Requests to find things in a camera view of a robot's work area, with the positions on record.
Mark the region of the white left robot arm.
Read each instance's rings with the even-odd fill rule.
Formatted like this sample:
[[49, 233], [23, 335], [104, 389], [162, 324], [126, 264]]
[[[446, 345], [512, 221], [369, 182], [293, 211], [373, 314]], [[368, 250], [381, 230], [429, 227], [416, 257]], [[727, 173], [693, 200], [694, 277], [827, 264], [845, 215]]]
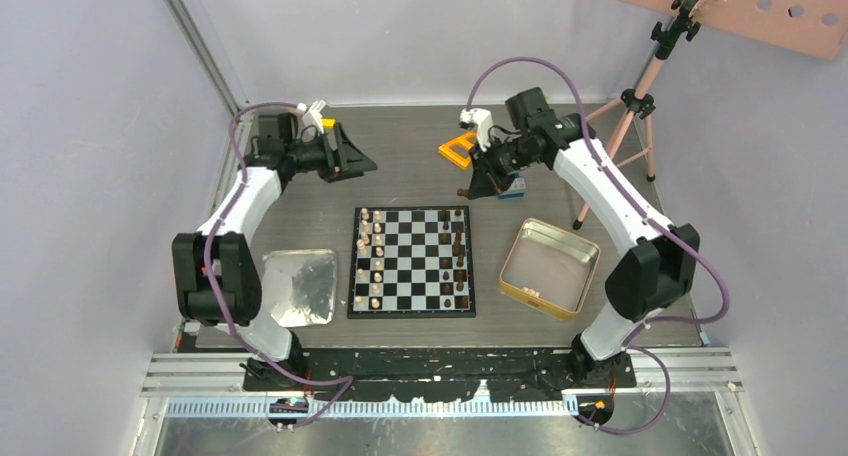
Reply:
[[263, 302], [250, 243], [296, 175], [335, 183], [378, 168], [340, 123], [325, 118], [326, 106], [324, 100], [265, 102], [238, 112], [228, 128], [237, 159], [231, 189], [198, 229], [177, 234], [171, 244], [181, 315], [208, 327], [226, 325], [246, 350], [271, 360], [268, 376], [284, 390], [305, 381], [307, 365], [293, 354], [296, 336]]

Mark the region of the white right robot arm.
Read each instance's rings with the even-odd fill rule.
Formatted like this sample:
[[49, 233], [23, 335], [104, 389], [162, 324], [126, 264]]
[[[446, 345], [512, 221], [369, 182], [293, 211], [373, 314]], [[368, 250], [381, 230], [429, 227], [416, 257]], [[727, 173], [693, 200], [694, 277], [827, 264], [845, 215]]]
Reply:
[[543, 164], [568, 183], [598, 217], [620, 260], [607, 278], [606, 303], [571, 344], [574, 379], [596, 386], [611, 371], [637, 326], [687, 294], [692, 286], [700, 236], [676, 225], [648, 203], [623, 177], [582, 112], [559, 116], [534, 87], [505, 102], [511, 137], [493, 136], [490, 111], [461, 111], [459, 125], [474, 132], [473, 169], [462, 194], [469, 200], [498, 195], [518, 172]]

